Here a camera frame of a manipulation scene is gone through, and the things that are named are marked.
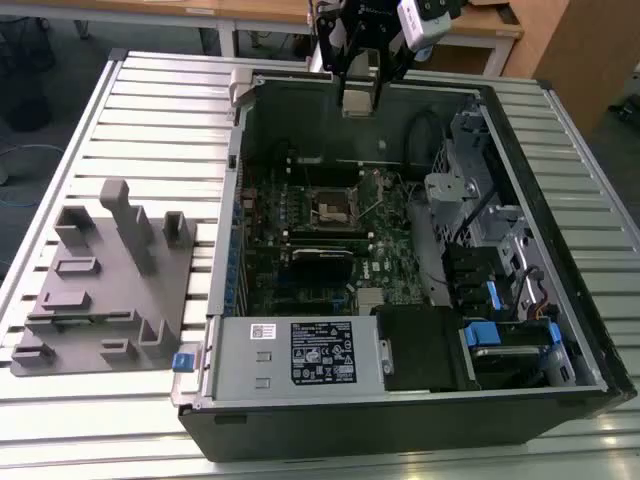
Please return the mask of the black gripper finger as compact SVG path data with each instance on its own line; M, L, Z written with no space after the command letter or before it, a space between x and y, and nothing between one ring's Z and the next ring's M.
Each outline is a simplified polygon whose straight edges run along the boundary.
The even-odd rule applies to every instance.
M319 46L325 71L337 78L337 106L343 106L347 72L351 64L351 14L319 15Z
M378 49L378 72L375 79L375 107L379 106L382 88L385 84L401 80L412 65L415 52L406 42L403 32L400 32L390 43L383 44Z

